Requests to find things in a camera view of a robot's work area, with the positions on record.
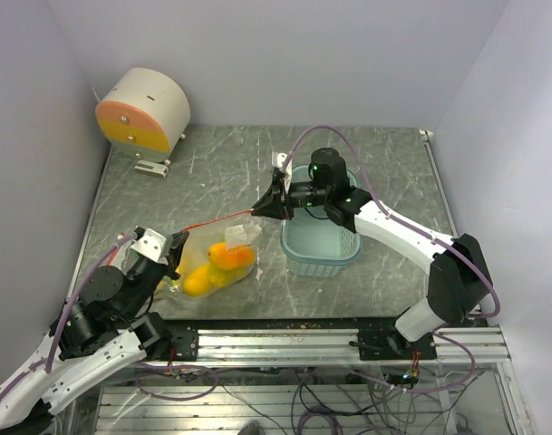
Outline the yellow toy mango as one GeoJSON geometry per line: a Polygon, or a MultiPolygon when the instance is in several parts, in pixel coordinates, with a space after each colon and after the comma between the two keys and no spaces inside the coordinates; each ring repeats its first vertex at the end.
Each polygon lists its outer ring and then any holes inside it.
{"type": "Polygon", "coordinates": [[[182,292],[187,296],[203,296],[212,289],[212,283],[208,275],[209,264],[199,266],[193,270],[183,281],[182,292]]]}

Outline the light blue plastic basket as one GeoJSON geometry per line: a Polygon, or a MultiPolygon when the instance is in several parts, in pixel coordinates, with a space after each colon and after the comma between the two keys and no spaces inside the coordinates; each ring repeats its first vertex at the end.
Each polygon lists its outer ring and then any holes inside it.
{"type": "Polygon", "coordinates": [[[296,208],[280,228],[286,268],[296,276],[334,277],[361,253],[361,236],[333,223],[323,206],[296,208]]]}

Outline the yellow toy starfruit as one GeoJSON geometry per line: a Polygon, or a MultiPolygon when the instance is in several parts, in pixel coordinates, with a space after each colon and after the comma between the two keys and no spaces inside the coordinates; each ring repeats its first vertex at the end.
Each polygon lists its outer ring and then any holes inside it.
{"type": "Polygon", "coordinates": [[[243,279],[248,274],[248,268],[237,267],[231,270],[223,270],[211,264],[208,265],[209,282],[216,287],[226,287],[243,279]]]}

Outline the orange toy mango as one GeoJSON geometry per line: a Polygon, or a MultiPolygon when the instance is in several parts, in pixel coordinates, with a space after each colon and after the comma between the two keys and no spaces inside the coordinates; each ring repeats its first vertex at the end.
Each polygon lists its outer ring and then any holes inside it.
{"type": "Polygon", "coordinates": [[[255,252],[249,245],[227,248],[225,242],[220,242],[208,249],[209,263],[223,270],[231,270],[243,266],[249,267],[255,263],[255,260],[255,252]]]}

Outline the clear zip bag orange zipper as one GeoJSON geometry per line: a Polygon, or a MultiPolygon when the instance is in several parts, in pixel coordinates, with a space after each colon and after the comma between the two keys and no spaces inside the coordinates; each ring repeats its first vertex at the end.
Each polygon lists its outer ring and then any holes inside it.
{"type": "Polygon", "coordinates": [[[129,233],[121,232],[117,236],[115,249],[112,253],[110,253],[104,264],[106,266],[115,266],[118,268],[122,268],[127,256],[127,249],[135,239],[136,233],[134,231],[131,231],[129,233]]]}

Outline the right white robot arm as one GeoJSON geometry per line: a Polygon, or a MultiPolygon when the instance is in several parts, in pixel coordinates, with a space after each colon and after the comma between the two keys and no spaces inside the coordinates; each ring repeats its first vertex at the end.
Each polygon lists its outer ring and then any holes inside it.
{"type": "Polygon", "coordinates": [[[426,296],[399,314],[385,335],[391,356],[405,358],[424,335],[464,321],[489,294],[489,270],[475,237],[447,236],[387,208],[352,183],[345,160],[333,148],[312,153],[306,181],[293,180],[288,160],[285,153],[273,154],[271,183],[252,207],[253,216],[291,221],[298,209],[320,207],[329,222],[383,243],[429,278],[426,296]]]}

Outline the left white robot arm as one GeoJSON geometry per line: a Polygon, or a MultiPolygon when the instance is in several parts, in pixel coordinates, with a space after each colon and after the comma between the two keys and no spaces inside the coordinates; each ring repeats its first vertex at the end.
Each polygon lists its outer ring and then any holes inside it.
{"type": "Polygon", "coordinates": [[[177,268],[189,232],[137,227],[120,237],[65,301],[30,357],[0,384],[0,434],[41,434],[116,372],[168,352],[172,332],[143,306],[177,268]]]}

